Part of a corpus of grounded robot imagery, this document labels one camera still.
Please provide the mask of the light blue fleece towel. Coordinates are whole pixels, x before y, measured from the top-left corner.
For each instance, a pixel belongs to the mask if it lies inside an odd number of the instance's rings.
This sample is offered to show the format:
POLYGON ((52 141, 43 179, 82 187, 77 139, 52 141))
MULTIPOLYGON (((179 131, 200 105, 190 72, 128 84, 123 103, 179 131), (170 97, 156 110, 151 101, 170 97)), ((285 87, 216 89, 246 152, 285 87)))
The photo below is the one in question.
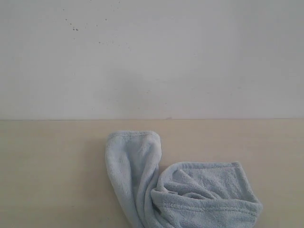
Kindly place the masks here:
POLYGON ((153 131, 108 136, 105 163, 119 204, 134 228, 251 228, 263 206, 238 162, 178 162, 159 170, 153 131))

